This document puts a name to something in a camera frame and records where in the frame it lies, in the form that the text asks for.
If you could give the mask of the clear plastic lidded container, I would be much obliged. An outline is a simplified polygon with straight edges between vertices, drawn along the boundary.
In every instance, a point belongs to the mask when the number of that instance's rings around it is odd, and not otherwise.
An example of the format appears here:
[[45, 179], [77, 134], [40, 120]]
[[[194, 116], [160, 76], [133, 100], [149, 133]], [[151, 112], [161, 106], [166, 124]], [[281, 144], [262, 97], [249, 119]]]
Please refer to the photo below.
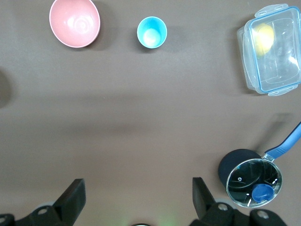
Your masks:
[[[262, 23], [272, 26], [275, 38], [270, 51], [257, 57], [252, 31]], [[301, 11], [297, 7], [266, 6], [237, 31], [237, 37], [249, 89], [280, 96], [301, 84]]]

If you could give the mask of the glass lid with blue knob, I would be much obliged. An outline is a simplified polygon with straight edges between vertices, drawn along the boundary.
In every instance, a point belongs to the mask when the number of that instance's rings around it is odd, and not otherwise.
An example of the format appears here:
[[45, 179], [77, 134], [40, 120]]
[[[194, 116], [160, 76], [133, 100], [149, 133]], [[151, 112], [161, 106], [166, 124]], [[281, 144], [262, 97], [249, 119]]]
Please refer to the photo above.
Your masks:
[[275, 199], [282, 187], [280, 169], [265, 159], [237, 165], [226, 180], [226, 192], [238, 206], [258, 208]]

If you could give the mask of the brown table mat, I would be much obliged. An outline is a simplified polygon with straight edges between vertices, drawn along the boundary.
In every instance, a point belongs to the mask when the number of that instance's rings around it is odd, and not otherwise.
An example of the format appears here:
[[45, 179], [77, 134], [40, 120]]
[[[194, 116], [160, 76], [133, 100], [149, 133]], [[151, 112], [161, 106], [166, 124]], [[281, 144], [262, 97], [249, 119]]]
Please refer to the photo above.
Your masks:
[[[301, 121], [301, 87], [246, 87], [237, 39], [261, 8], [301, 0], [93, 2], [98, 38], [69, 48], [53, 0], [0, 0], [0, 214], [22, 218], [83, 178], [74, 226], [188, 226], [193, 177], [227, 202], [223, 156], [263, 153]], [[167, 26], [155, 49], [136, 33], [149, 16]]]

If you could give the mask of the light blue cup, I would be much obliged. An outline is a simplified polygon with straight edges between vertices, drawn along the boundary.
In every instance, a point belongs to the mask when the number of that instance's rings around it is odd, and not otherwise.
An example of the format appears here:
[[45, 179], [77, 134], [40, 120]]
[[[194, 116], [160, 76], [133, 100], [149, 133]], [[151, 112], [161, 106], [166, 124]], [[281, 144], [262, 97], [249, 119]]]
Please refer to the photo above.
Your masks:
[[141, 45], [149, 49], [155, 49], [165, 42], [167, 26], [159, 17], [149, 16], [138, 24], [136, 33]]

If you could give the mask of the yellow lemon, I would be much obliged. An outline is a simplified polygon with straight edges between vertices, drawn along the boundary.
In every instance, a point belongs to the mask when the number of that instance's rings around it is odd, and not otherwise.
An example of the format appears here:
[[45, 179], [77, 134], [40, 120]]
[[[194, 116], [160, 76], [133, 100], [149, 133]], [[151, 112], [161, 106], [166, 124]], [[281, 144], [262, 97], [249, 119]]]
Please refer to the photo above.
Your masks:
[[262, 23], [253, 28], [254, 50], [257, 57], [267, 54], [274, 43], [275, 33], [272, 26]]

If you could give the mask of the pink bowl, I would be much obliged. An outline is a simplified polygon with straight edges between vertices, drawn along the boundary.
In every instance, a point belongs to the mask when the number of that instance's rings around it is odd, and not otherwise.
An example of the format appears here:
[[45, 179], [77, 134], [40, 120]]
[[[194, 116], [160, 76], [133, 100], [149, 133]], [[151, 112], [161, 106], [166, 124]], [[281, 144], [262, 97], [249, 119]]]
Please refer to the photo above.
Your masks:
[[101, 19], [92, 0], [55, 0], [49, 11], [55, 37], [71, 48], [93, 43], [101, 29]]

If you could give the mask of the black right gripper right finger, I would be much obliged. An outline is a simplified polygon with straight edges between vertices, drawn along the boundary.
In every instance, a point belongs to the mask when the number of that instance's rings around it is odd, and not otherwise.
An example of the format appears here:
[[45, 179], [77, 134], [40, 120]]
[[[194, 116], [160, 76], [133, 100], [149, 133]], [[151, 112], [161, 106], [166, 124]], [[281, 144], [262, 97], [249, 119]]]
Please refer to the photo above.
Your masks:
[[192, 199], [198, 218], [189, 226], [286, 226], [269, 210], [252, 210], [245, 215], [223, 202], [216, 202], [202, 178], [192, 179]]

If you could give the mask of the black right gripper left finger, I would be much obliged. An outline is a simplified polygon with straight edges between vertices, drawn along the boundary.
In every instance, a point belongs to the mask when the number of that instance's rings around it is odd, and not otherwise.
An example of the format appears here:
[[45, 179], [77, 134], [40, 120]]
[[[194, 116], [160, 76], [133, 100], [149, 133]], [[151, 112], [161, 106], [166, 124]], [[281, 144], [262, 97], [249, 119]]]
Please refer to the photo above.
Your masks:
[[85, 181], [75, 179], [52, 205], [35, 209], [14, 226], [73, 226], [85, 204]]

